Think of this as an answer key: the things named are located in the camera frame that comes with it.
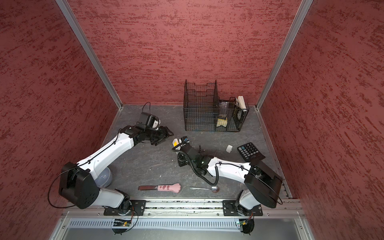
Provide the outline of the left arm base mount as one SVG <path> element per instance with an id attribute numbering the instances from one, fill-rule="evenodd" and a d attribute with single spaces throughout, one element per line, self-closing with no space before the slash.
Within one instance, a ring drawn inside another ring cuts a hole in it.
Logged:
<path id="1" fill-rule="evenodd" d="M 126 200 L 119 208 L 105 207 L 104 216 L 131 216 L 136 214 L 143 216 L 146 208 L 146 200 Z"/>

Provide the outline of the white air conditioner remote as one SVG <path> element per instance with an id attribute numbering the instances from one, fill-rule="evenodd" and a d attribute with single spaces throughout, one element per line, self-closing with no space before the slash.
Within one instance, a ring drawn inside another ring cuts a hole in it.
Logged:
<path id="1" fill-rule="evenodd" d="M 180 144 L 179 139 L 174 139 L 173 140 L 173 149 L 179 150 L 180 149 L 180 147 L 178 147 L 179 144 Z"/>

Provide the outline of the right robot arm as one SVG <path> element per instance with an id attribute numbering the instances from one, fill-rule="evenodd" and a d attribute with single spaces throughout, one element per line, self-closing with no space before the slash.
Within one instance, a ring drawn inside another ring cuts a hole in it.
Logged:
<path id="1" fill-rule="evenodd" d="M 244 184 L 247 189 L 238 195 L 238 205 L 246 210 L 257 205 L 274 209 L 283 203 L 280 198 L 283 179 L 263 161 L 225 161 L 202 155 L 189 143 L 175 145 L 172 151 L 177 154 L 181 166 L 190 166 L 194 174 L 210 186 L 216 186 L 221 178 Z"/>

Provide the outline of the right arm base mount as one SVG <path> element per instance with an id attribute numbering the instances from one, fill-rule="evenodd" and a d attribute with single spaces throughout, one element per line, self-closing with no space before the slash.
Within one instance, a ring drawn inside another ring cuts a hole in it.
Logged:
<path id="1" fill-rule="evenodd" d="M 251 210 L 242 207 L 238 202 L 234 200 L 224 200 L 223 213 L 224 216 L 239 216 L 239 217 L 260 217 L 263 216 L 261 205 L 253 207 Z"/>

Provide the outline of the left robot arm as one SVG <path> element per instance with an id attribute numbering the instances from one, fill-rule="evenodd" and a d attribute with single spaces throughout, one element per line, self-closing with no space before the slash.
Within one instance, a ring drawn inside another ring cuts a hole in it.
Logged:
<path id="1" fill-rule="evenodd" d="M 74 207 L 86 209 L 101 206 L 117 211 L 125 216 L 132 210 L 128 194 L 101 188 L 96 179 L 118 157 L 139 143 L 157 146 L 174 133 L 164 126 L 155 129 L 126 126 L 119 129 L 117 135 L 105 146 L 76 164 L 68 162 L 57 176 L 59 195 L 72 203 Z"/>

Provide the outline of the white battery cover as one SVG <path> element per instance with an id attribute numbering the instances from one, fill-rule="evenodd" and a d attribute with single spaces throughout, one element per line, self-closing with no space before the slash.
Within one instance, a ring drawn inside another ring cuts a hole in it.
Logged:
<path id="1" fill-rule="evenodd" d="M 228 145 L 227 148 L 226 148 L 226 152 L 227 153 L 231 153 L 232 149 L 233 149 L 233 146 Z"/>

